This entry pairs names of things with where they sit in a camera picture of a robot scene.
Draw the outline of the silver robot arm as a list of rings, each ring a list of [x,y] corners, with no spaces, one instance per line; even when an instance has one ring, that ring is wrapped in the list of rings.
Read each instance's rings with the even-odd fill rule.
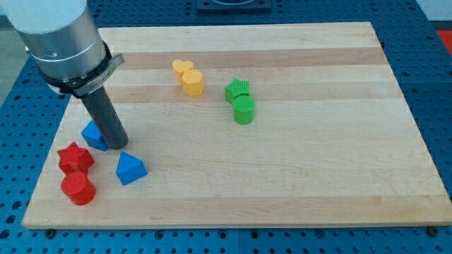
[[[1,10],[58,93],[85,97],[124,63],[110,54],[86,0],[1,0]]]

